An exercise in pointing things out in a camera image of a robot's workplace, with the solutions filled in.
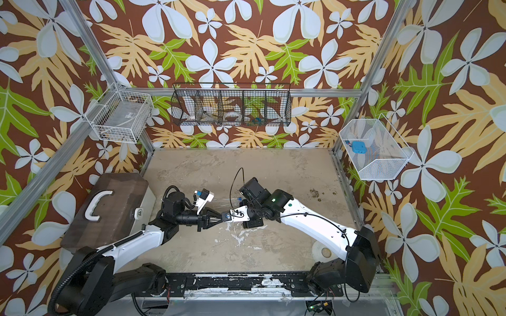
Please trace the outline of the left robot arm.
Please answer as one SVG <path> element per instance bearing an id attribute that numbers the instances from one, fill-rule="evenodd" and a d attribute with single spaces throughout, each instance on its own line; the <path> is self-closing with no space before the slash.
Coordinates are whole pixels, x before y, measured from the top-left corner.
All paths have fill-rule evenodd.
<path id="1" fill-rule="evenodd" d="M 121 272 L 143 253 L 171 240 L 181 225 L 209 229 L 232 219 L 206 206 L 212 195 L 203 189 L 190 201 L 176 186 L 166 189 L 156 218 L 118 242 L 101 248 L 83 247 L 76 252 L 54 288 L 47 311 L 50 315 L 96 315 L 108 302 L 130 295 L 162 294 L 166 270 L 152 263 Z"/>

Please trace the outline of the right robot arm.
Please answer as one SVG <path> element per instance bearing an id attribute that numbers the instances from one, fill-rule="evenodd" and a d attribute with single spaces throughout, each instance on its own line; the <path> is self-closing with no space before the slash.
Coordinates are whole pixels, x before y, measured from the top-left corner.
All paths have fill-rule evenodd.
<path id="1" fill-rule="evenodd" d="M 372 230 L 337 224 L 283 190 L 269 192 L 256 178 L 246 182 L 239 192 L 245 198 L 246 212 L 254 226 L 261 225 L 263 219 L 283 223 L 319 241 L 336 256 L 329 262 L 313 265 L 304 280 L 311 292 L 320 295 L 342 284 L 360 293 L 370 291 L 381 259 Z"/>

